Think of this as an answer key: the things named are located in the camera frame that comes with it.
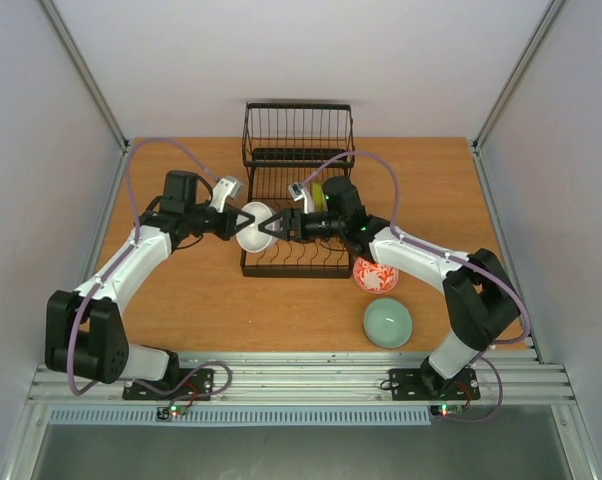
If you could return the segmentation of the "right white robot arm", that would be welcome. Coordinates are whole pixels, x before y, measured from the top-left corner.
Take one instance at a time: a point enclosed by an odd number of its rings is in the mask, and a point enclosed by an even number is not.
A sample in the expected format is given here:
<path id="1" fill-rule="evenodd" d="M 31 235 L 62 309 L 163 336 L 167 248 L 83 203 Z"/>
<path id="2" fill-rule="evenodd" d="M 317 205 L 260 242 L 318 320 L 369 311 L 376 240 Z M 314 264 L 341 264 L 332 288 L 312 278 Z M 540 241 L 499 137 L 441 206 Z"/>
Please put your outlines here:
<path id="1" fill-rule="evenodd" d="M 420 381 L 428 397 L 448 394 L 471 361 L 499 343 L 515 320 L 528 318 L 493 252 L 453 251 L 407 234 L 367 213 L 346 176 L 325 181 L 322 194 L 324 210 L 287 208 L 257 221 L 258 230 L 298 243 L 337 238 L 351 255 L 393 267 L 437 289 L 445 299 L 450 331 L 420 366 Z"/>

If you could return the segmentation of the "black wire dish rack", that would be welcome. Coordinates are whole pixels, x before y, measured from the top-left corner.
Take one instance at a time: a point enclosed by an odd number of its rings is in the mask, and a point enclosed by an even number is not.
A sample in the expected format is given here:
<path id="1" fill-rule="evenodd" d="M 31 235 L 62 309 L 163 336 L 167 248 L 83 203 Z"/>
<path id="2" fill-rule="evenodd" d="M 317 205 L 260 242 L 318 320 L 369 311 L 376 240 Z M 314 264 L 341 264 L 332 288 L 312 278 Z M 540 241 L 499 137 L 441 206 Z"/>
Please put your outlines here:
<path id="1" fill-rule="evenodd" d="M 352 108 L 348 104 L 291 101 L 252 101 L 246 104 L 242 160 L 249 180 L 248 199 L 278 212 L 320 208 L 312 186 L 349 175 L 355 160 L 349 155 L 320 172 L 295 196 L 289 186 L 302 182 L 325 161 L 355 149 Z M 244 276 L 253 278 L 347 279 L 353 259 L 336 239 L 310 243 L 279 240 L 259 253 L 243 252 Z"/>

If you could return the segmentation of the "lime green bowl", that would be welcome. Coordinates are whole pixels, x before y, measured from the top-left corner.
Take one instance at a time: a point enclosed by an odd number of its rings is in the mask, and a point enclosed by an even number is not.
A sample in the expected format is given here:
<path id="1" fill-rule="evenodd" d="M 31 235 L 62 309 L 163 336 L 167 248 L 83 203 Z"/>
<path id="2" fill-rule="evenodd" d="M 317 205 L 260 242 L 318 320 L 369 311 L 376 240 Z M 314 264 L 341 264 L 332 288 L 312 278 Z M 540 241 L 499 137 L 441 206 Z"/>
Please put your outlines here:
<path id="1" fill-rule="evenodd" d="M 323 192 L 322 185 L 320 183 L 313 182 L 311 184 L 310 193 L 314 203 L 314 210 L 316 212 L 326 212 L 328 210 L 327 200 Z"/>

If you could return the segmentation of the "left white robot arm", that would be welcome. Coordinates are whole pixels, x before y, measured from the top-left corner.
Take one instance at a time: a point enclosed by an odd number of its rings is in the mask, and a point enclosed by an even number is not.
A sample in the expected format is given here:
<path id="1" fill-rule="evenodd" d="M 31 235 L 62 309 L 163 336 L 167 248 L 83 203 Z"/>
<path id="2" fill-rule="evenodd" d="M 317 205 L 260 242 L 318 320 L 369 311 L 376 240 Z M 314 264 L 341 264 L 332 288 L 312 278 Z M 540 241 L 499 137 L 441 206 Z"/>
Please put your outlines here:
<path id="1" fill-rule="evenodd" d="M 163 192 L 138 217 L 116 254 L 71 291 L 47 303 L 45 365 L 92 382 L 146 380 L 160 398 L 176 395 L 181 371 L 166 350 L 128 341 L 123 314 L 149 275 L 190 237 L 213 234 L 228 241 L 255 217 L 232 206 L 242 188 L 234 177 L 210 185 L 193 172 L 172 170 Z"/>

